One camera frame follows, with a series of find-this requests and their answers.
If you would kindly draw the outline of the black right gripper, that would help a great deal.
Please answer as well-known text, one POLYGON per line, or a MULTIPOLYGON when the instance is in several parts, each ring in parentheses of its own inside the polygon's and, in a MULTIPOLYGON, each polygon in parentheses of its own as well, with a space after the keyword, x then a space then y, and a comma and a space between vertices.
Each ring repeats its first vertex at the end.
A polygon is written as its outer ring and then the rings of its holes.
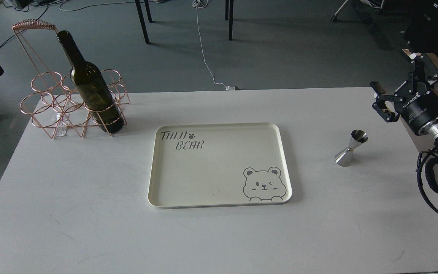
POLYGON ((395 123, 401 117, 415 135, 427 135, 428 128, 438 121, 438 92, 433 90, 438 81, 438 57, 405 48, 402 52, 411 64, 406 91, 399 88, 394 95, 388 95, 379 82, 371 81, 375 92, 372 108, 386 123, 395 123), (387 107, 386 101, 394 102, 397 114, 387 107))

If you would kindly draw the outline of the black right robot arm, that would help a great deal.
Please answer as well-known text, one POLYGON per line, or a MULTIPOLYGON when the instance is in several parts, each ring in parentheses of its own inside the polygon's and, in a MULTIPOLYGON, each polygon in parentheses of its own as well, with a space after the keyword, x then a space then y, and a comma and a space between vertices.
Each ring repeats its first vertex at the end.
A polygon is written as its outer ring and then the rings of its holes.
POLYGON ((433 53, 416 53, 403 49, 410 62, 407 79, 388 95, 382 85, 370 82, 375 102, 372 108, 386 123, 402 118, 413 134, 430 135, 433 148, 422 151, 417 158, 416 177, 419 192, 426 204, 438 214, 438 209, 424 191, 422 176, 430 189, 438 194, 438 57, 433 53))

